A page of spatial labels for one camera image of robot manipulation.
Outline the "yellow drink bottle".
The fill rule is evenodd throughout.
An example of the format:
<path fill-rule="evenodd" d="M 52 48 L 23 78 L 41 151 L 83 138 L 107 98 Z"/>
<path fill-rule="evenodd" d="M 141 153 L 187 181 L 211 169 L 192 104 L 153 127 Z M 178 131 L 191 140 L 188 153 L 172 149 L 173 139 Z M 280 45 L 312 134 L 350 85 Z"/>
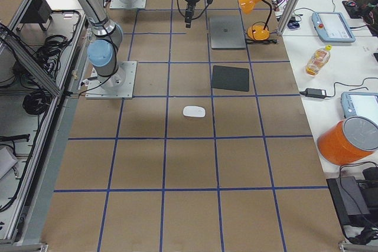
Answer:
<path fill-rule="evenodd" d="M 319 71 L 328 63 L 331 57 L 330 51 L 332 47 L 332 45 L 326 45 L 323 48 L 317 49 L 309 59 L 305 67 L 305 72 L 312 76 L 317 75 Z"/>

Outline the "black box device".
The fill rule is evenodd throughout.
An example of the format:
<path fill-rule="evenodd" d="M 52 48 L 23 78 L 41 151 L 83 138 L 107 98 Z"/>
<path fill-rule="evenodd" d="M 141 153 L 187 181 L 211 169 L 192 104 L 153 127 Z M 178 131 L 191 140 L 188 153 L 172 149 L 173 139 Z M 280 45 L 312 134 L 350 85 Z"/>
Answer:
<path fill-rule="evenodd" d="M 377 227 L 377 183 L 348 176 L 327 185 L 341 225 Z"/>

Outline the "black power adapter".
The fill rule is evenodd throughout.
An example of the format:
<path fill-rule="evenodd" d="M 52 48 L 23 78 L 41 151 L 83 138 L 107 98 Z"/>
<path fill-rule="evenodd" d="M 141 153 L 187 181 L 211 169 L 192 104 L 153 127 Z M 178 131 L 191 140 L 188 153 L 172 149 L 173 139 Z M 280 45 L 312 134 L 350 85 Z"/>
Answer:
<path fill-rule="evenodd" d="M 329 96 L 327 95 L 326 90 L 324 90 L 324 89 L 306 88 L 305 90 L 300 91 L 299 93 L 302 96 L 310 97 L 310 98 L 315 98 L 315 99 L 326 99 L 326 98 L 329 98 Z"/>

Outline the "grey closed laptop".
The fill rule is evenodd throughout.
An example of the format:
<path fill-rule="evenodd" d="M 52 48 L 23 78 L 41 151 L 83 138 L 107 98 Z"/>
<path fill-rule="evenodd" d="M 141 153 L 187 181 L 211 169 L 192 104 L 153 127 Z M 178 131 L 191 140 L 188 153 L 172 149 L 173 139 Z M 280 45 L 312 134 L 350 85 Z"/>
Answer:
<path fill-rule="evenodd" d="M 237 15 L 217 15 L 209 18 L 212 50 L 245 50 L 245 34 Z"/>

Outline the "orange cylindrical container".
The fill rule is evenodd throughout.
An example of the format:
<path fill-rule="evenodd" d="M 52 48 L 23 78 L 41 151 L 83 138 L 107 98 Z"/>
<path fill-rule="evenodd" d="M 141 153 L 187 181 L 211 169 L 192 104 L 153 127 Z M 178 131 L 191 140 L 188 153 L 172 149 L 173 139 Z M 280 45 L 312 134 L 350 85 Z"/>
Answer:
<path fill-rule="evenodd" d="M 377 151 L 377 124 L 362 116 L 339 121 L 317 140 L 323 157 L 335 165 L 345 165 Z"/>

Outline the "blue teach pendant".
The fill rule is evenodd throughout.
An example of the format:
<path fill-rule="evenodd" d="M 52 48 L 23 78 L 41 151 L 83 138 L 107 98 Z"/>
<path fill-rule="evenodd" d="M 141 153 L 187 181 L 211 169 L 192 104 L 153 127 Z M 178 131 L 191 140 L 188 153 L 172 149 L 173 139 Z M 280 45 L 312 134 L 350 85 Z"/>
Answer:
<path fill-rule="evenodd" d="M 377 124 L 377 93 L 345 91 L 341 94 L 344 117 L 361 116 Z"/>
<path fill-rule="evenodd" d="M 355 42 L 346 19 L 340 12 L 313 12 L 311 20 L 322 42 Z"/>

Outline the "white computer mouse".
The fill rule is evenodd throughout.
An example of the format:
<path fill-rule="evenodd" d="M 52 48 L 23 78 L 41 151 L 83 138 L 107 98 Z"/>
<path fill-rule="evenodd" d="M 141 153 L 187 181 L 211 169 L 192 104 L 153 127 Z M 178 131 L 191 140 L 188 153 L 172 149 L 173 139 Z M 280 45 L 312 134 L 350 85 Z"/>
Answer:
<path fill-rule="evenodd" d="M 185 106 L 183 108 L 183 115 L 185 117 L 204 118 L 206 110 L 201 106 Z"/>

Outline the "black mousepad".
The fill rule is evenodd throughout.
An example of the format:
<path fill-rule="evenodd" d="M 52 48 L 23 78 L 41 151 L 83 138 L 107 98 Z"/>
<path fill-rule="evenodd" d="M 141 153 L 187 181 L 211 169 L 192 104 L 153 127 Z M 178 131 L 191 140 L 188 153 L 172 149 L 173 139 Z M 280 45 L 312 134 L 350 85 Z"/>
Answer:
<path fill-rule="evenodd" d="M 214 89 L 249 91 L 249 70 L 246 68 L 214 66 L 211 78 Z"/>

